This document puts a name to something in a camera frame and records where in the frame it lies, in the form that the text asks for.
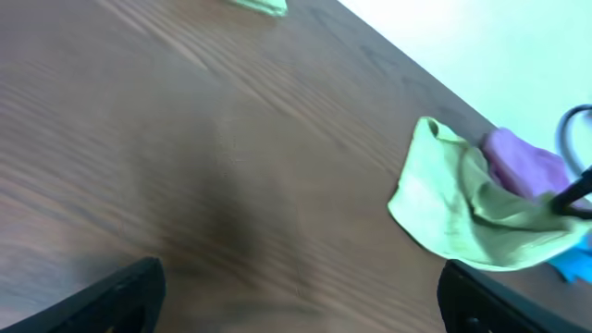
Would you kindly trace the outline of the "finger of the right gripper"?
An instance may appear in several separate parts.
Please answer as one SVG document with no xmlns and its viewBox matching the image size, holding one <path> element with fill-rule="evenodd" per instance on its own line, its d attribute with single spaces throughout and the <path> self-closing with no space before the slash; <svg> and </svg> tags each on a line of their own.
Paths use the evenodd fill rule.
<svg viewBox="0 0 592 333">
<path fill-rule="evenodd" d="M 591 193 L 591 168 L 581 175 L 581 178 L 571 184 L 565 191 L 555 195 L 549 202 L 550 210 L 559 216 L 573 216 L 590 218 L 591 211 L 576 208 L 574 203 Z"/>
</svg>

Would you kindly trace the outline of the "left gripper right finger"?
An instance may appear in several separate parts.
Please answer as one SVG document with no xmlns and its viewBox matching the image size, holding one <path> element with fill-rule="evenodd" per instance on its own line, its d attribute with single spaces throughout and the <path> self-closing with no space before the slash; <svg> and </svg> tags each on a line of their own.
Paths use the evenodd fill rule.
<svg viewBox="0 0 592 333">
<path fill-rule="evenodd" d="M 458 260 L 444 265 L 437 299 L 448 333 L 591 333 Z"/>
</svg>

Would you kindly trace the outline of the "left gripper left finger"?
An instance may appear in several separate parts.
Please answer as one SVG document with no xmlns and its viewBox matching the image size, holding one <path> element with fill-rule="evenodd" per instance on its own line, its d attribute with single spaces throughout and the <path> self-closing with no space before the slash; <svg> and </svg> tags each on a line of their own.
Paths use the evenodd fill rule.
<svg viewBox="0 0 592 333">
<path fill-rule="evenodd" d="M 1 333 L 153 332 L 165 296 L 161 261 L 145 257 Z"/>
</svg>

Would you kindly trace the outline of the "green microfiber cloth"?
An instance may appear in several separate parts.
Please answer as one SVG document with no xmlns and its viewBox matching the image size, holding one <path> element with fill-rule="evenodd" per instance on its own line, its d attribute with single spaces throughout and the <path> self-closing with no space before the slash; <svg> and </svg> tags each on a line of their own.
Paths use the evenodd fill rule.
<svg viewBox="0 0 592 333">
<path fill-rule="evenodd" d="M 415 126 L 398 189 L 395 221 L 420 245 L 480 270 L 517 271 L 574 247 L 591 223 L 559 216 L 551 193 L 534 201 L 503 189 L 483 154 L 432 117 Z"/>
</svg>

